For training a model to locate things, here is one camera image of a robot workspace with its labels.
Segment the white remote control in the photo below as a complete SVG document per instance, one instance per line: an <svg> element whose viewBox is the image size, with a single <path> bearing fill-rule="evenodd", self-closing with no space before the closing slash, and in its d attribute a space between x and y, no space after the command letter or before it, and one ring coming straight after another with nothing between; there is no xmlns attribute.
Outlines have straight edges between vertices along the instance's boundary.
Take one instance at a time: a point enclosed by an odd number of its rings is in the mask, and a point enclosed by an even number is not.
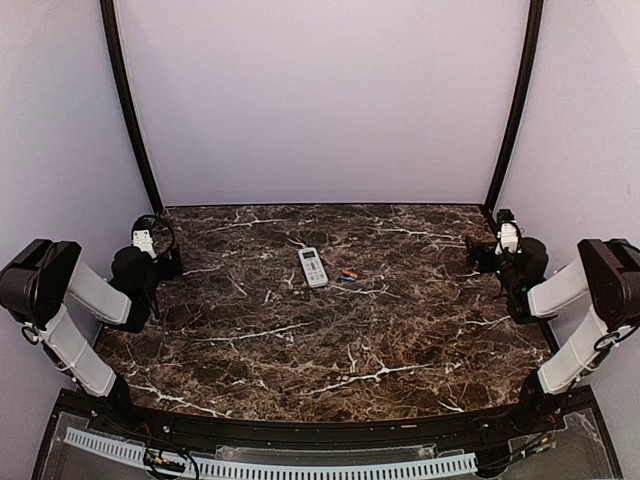
<svg viewBox="0 0 640 480"><path fill-rule="evenodd" d="M299 249L298 257L307 285L310 288L321 288L329 283L328 276L316 248L307 247Z"/></svg>

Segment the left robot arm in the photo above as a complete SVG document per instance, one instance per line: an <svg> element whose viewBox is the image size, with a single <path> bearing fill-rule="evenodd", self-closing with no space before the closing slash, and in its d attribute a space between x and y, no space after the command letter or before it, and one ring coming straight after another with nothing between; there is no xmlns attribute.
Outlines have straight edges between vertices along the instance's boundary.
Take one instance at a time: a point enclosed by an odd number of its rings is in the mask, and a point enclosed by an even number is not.
<svg viewBox="0 0 640 480"><path fill-rule="evenodd" d="M103 421L131 436L141 427L140 412L127 403L126 380L94 350L88 325L142 332L159 313L159 284L180 272L172 257L132 245L115 254L105 279L84 260L78 243L36 239L2 268L1 305L62 373L88 395L108 400Z"/></svg>

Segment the orange battery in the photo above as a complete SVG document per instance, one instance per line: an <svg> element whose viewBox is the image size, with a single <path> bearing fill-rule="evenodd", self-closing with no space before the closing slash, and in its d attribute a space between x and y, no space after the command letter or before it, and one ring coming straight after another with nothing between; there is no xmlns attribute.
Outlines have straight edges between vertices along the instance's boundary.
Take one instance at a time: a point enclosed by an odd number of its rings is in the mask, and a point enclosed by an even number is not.
<svg viewBox="0 0 640 480"><path fill-rule="evenodd" d="M351 282L355 282L358 279L358 275L357 274L355 274L353 272L350 272L348 270L343 270L341 272L341 275L351 277L353 279L353 281L351 281Z"/></svg>

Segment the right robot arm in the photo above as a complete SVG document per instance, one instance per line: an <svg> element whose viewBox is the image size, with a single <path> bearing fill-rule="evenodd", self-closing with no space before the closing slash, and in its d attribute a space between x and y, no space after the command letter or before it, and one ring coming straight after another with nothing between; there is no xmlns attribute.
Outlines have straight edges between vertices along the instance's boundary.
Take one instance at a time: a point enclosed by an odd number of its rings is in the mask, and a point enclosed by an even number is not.
<svg viewBox="0 0 640 480"><path fill-rule="evenodd" d="M516 323L583 315L553 356L530 375L523 388L527 398L511 410L511 426L530 434L549 416L544 398L568 392L639 330L639 248L625 239L584 239L577 258L550 276L545 274L547 248L535 238L490 243L468 237L466 250L472 267L496 275Z"/></svg>

